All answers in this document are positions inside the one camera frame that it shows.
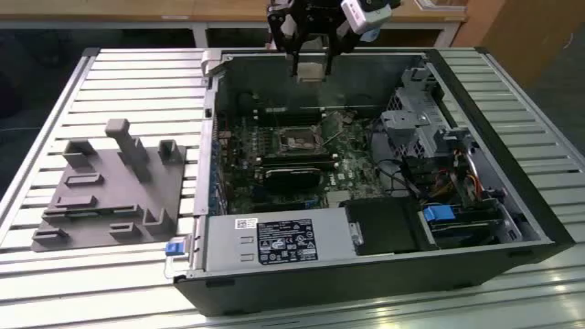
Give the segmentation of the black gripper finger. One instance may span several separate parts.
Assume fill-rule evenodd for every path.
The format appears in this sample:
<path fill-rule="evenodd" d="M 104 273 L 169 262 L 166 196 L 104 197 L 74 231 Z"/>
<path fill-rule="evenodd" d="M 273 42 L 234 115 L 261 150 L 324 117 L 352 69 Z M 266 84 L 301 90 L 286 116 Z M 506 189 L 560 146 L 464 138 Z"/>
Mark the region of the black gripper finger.
<path fill-rule="evenodd" d="M 340 16 L 328 16 L 325 18 L 324 31 L 328 38 L 325 75 L 329 75 L 333 58 L 353 51 L 357 44 L 357 34 L 353 32 L 346 19 Z"/>
<path fill-rule="evenodd" d="M 293 23 L 302 23 L 302 9 L 300 6 L 269 6 L 266 8 L 266 21 L 272 33 L 272 39 L 276 45 L 276 49 L 292 56 L 292 68 L 290 75 L 297 76 L 298 72 L 298 58 L 302 43 L 306 39 L 306 28 L 300 26 L 293 30 L 292 36 L 286 37 L 282 31 L 282 25 L 286 21 L 286 17 L 290 16 Z"/>

